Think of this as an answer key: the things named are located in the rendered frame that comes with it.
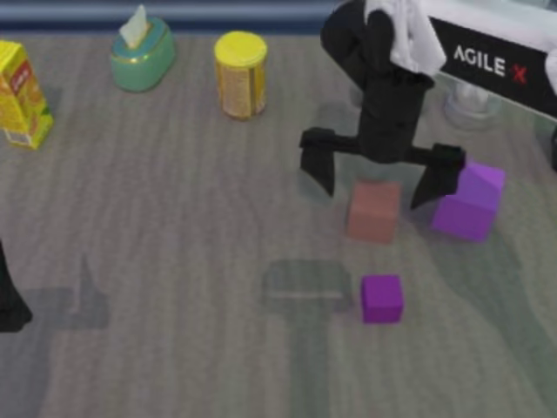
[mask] large purple cube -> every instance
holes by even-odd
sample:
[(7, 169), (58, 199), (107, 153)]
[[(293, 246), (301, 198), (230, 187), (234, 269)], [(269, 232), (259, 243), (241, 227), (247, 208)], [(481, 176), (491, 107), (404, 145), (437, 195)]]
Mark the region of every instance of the large purple cube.
[(366, 324), (399, 322), (404, 310), (404, 296), (397, 275), (365, 276), (360, 294)]
[(439, 202), (432, 229), (472, 241), (486, 239), (499, 210), (505, 177), (499, 168), (469, 162), (460, 174), (456, 194)]

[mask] gray table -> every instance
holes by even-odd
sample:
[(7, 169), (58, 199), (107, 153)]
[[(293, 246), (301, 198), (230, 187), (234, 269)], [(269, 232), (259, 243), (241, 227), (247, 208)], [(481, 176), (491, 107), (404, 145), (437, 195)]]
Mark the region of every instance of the gray table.
[[(557, 416), (557, 178), (534, 135), (552, 126), (505, 105), (467, 134), (442, 116), (443, 80), (428, 98), (419, 143), (464, 144), (508, 173), (475, 245), (430, 232), (431, 207), (407, 211), (418, 167), (339, 157), (332, 201), (299, 174), (302, 130), (350, 133), (358, 117), (317, 38), (268, 39), (269, 104), (249, 123), (218, 108), (213, 37), (180, 37), (168, 77), (139, 95), (112, 85), (108, 37), (17, 39), (56, 126), (38, 152), (0, 144), (0, 231), (37, 317), (0, 335), (3, 418)], [(356, 179), (403, 182), (391, 246), (344, 238)], [(75, 313), (84, 258), (97, 299)], [(269, 274), (337, 271), (356, 301), (360, 276), (399, 273), (404, 321), (262, 304)], [(293, 329), (318, 348), (307, 363)]]

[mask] brown block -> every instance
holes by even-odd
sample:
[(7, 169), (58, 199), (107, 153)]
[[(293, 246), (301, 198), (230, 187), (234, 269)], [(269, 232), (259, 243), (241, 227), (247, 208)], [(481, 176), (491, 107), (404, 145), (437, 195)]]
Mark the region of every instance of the brown block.
[(354, 186), (346, 235), (352, 239), (390, 244), (399, 219), (400, 184), (359, 181)]

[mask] yellow cylinder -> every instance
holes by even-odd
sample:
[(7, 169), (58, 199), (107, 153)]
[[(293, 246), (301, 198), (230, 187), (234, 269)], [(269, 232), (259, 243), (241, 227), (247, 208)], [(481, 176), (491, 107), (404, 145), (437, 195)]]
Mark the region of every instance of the yellow cylinder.
[(247, 120), (264, 110), (266, 57), (267, 45), (254, 33), (235, 30), (215, 43), (218, 101), (224, 113)]

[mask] green tissue box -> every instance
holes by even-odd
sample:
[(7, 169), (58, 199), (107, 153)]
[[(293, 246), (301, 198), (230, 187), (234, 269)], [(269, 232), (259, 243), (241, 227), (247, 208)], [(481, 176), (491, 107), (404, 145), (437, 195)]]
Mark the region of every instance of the green tissue box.
[(111, 67), (114, 82), (127, 91), (153, 88), (170, 69), (176, 50), (171, 30), (157, 17), (149, 17), (150, 29), (137, 48), (129, 48), (122, 35), (112, 45)]

